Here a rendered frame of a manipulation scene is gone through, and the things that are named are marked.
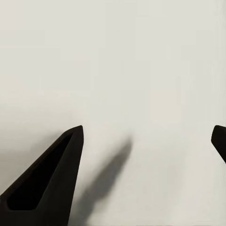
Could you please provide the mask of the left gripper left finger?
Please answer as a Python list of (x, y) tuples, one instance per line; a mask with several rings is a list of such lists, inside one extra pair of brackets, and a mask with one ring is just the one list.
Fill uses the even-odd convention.
[(0, 195), (0, 226), (67, 226), (83, 144), (67, 130)]

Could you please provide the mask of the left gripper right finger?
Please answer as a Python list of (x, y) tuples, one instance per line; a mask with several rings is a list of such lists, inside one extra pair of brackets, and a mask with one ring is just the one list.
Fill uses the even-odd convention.
[(215, 125), (211, 142), (226, 163), (226, 127)]

